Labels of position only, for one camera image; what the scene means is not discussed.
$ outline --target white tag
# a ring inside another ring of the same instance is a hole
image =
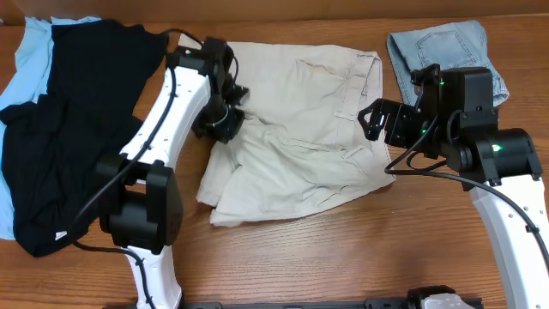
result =
[[[60,240],[61,238],[65,237],[66,234],[67,234],[67,231],[55,233],[55,240]]]

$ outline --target clothing pile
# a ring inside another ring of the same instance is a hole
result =
[[[141,25],[93,17],[52,24],[27,18],[17,73],[0,97],[0,237],[15,237],[34,256],[69,244],[69,224],[96,189],[95,163],[136,134],[134,105],[166,48],[164,35]],[[179,44],[199,48],[184,36]],[[494,106],[509,97],[477,21],[391,33],[387,45],[406,104],[417,100],[410,72],[434,63],[443,70],[484,66],[492,71]],[[383,136],[366,140],[357,120],[383,95],[375,51],[229,46],[250,97],[238,107],[246,115],[239,133],[212,148],[196,197],[214,208],[212,224],[312,215],[394,181],[383,172],[390,162]],[[96,216],[82,221],[77,237]]]
[[[13,232],[34,256],[69,245],[64,235],[96,190],[95,163],[117,154],[137,133],[142,122],[132,116],[134,106],[166,48],[165,36],[117,21],[57,22],[45,30],[50,38],[35,35],[33,27],[43,25],[27,20],[18,50],[25,57],[17,58],[17,74],[2,95],[9,106],[0,112],[7,126],[2,172],[15,209]],[[36,63],[42,65],[27,67]],[[38,69],[46,76],[35,74]],[[32,85],[25,75],[34,78]],[[18,97],[19,89],[27,97]],[[8,206],[2,205],[4,213]],[[95,217],[91,212],[75,236],[87,233]]]

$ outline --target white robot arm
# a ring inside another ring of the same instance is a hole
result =
[[[201,45],[180,46],[166,55],[164,84],[141,129],[119,156],[101,158],[96,167],[105,191],[98,193],[101,229],[115,245],[133,252],[126,256],[136,280],[138,309],[176,309],[184,303],[171,247],[183,220],[173,171],[189,131],[227,142],[244,120],[234,107],[249,91],[228,73],[232,49],[212,38]],[[109,185],[112,179],[120,181]],[[125,189],[135,182],[145,184],[146,193]]]

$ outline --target blue jeans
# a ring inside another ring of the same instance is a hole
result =
[[[387,49],[405,104],[413,106],[417,100],[414,85],[410,83],[410,72],[430,64],[440,64],[442,70],[485,67],[492,72],[494,106],[509,98],[503,77],[488,59],[488,38],[478,21],[390,33]]]

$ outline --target black cable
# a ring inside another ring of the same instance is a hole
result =
[[[237,57],[236,57],[236,56],[233,56],[233,58],[234,58],[234,65],[236,65],[236,70],[234,71],[234,79],[233,79],[233,81],[232,81],[232,86],[234,87],[234,86],[236,86],[236,84],[237,84],[238,67],[239,67],[239,65],[238,65],[238,59],[237,59]]]
[[[491,194],[495,195],[496,197],[499,197],[502,201],[506,202],[512,209],[514,209],[519,216],[526,222],[528,229],[530,232],[532,232],[532,235],[535,237],[538,246],[540,247],[541,255],[543,256],[543,259],[546,262],[547,271],[549,272],[549,251],[547,251],[547,247],[543,239],[540,235],[540,229],[535,226],[534,222],[526,215],[526,212],[522,210],[522,208],[517,205],[513,200],[505,196],[502,192],[490,187],[489,185],[481,184],[480,182],[466,179],[460,176],[455,176],[448,173],[437,173],[437,172],[431,172],[431,171],[421,171],[421,170],[391,170],[392,167],[394,167],[397,163],[402,161],[407,155],[409,155],[414,148],[416,148],[418,145],[423,142],[423,140],[426,139],[426,137],[431,133],[431,131],[436,127],[436,123],[438,121],[438,116],[434,118],[431,125],[429,125],[429,128],[427,128],[427,131],[421,136],[418,141],[410,147],[408,150],[406,150],[403,154],[401,154],[396,160],[390,162],[385,167],[385,173],[390,175],[414,175],[414,176],[429,176],[429,177],[436,177],[441,179],[450,179],[454,181],[459,181],[464,184],[472,185],[475,187],[478,187],[482,190],[488,191]]]
[[[128,163],[128,165],[126,165],[125,168],[123,168],[120,172],[118,172],[106,185],[104,185],[99,191],[97,191],[97,193],[95,193],[95,195],[93,195],[87,201],[84,207],[81,208],[80,212],[76,215],[75,219],[72,221],[72,224],[70,225],[69,232],[68,232],[69,237],[74,237],[74,229],[78,221],[80,221],[80,219],[84,216],[84,214],[86,214],[87,211],[95,205],[95,202],[97,201],[97,199],[101,197],[105,193],[105,191],[107,191],[111,186],[119,182],[120,179],[128,173],[128,171],[136,164],[136,162],[143,156],[143,154],[145,154],[145,152],[148,150],[151,143],[153,142],[154,137],[156,136],[156,133],[158,133],[158,131],[160,130],[160,127],[162,126],[162,124],[164,123],[164,120],[166,119],[167,114],[169,113],[170,108],[172,107],[173,99],[175,98],[176,85],[177,85],[177,81],[175,78],[175,71],[173,68],[169,68],[169,69],[172,74],[172,91],[170,92],[170,98],[168,99],[166,107],[164,108],[162,115],[160,115],[160,118],[156,123],[155,127],[151,131],[151,134],[148,136],[147,140],[143,143],[142,148],[139,150],[136,156],[134,156],[133,159],[131,159],[130,163]],[[143,261],[139,258],[137,254],[126,249],[104,248],[104,247],[84,245],[80,243],[78,239],[74,239],[73,245],[86,251],[121,253],[121,254],[125,254],[133,257],[136,260],[136,265],[139,267],[139,271],[141,272],[143,293],[145,294],[146,302],[151,306],[151,309],[156,309],[153,303],[153,299],[151,298],[148,292],[147,275],[145,274],[145,267],[143,265]]]
[[[414,156],[420,154],[420,152],[418,151],[414,151],[411,155],[409,155],[407,158],[406,158],[406,165],[408,167],[410,167],[411,169],[413,170],[416,170],[416,171],[427,171],[427,172],[430,172],[432,170],[435,170],[439,167],[443,167],[446,165],[446,160],[444,161],[440,161],[440,162],[437,162],[431,166],[428,166],[428,167],[423,167],[423,168],[416,168],[416,167],[412,167],[412,160],[414,158]]]
[[[452,124],[454,123],[454,118],[455,116],[457,116],[459,113],[462,113],[462,110],[455,110],[453,111],[449,117],[448,117],[448,122],[446,123],[446,141],[448,142],[449,145],[453,145],[454,144],[454,139],[452,139],[452,135],[451,135],[451,132],[452,132]]]

